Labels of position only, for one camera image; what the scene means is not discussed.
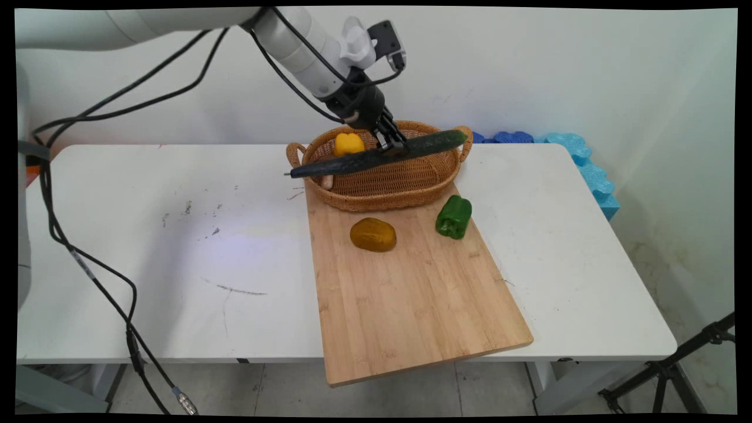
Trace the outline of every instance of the cable connector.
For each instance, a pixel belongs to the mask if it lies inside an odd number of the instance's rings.
[[[199,415],[199,410],[193,405],[193,402],[188,398],[188,395],[185,395],[180,391],[180,388],[177,386],[172,388],[172,393],[175,394],[177,401],[180,403],[180,406],[183,407],[183,410],[187,415]]]
[[[138,343],[133,331],[126,330],[126,345],[128,346],[128,353],[131,356],[131,363],[133,364],[133,370],[139,375],[144,374],[144,364],[146,361],[141,356],[141,352],[138,350]]]

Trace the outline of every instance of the green bell pepper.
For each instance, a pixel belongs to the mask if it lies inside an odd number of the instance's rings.
[[[472,205],[461,196],[451,196],[436,218],[436,231],[443,236],[462,239],[470,222]]]

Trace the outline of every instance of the white table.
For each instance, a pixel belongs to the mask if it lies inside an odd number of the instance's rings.
[[[77,145],[53,161],[63,230],[136,283],[134,323],[161,361],[323,356],[303,183],[282,176],[284,149]],[[475,145],[456,185],[535,337],[477,360],[536,362],[540,413],[675,351],[563,147]],[[129,362],[120,316],[50,238],[38,181],[27,201],[32,287],[17,364]],[[129,288],[91,267],[128,309]],[[552,381],[540,364],[560,358],[587,363]]]

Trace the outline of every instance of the blue foam block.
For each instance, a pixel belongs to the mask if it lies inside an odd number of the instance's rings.
[[[616,212],[619,211],[619,207],[621,207],[614,196],[608,196],[606,200],[599,202],[598,205],[601,207],[601,212],[603,212],[608,220],[610,220]]]
[[[585,145],[585,140],[577,134],[554,133],[546,135],[546,139],[543,140],[543,142],[563,145],[572,156],[572,159],[577,166],[584,166],[587,163],[586,160],[588,160],[593,153],[593,151]]]
[[[473,144],[483,144],[486,137],[482,136],[481,134],[473,131],[472,133],[472,143]]]
[[[614,192],[614,183],[606,179],[605,170],[592,163],[579,166],[579,169],[597,202],[605,201]]]
[[[517,131],[510,134],[509,132],[498,132],[493,139],[499,144],[530,144],[533,143],[532,135],[526,132]]]

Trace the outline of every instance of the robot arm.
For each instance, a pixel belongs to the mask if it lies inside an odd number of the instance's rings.
[[[175,31],[239,25],[254,32],[259,43],[314,97],[355,129],[366,129],[390,154],[403,152],[405,136],[385,106],[383,93],[365,70],[385,56],[395,71],[406,55],[389,21],[365,29],[355,17],[344,22],[341,36],[326,32],[306,8],[184,8],[113,11],[16,9],[16,48],[116,50]],[[292,26],[347,82],[322,63]],[[374,47],[372,39],[378,40]]]

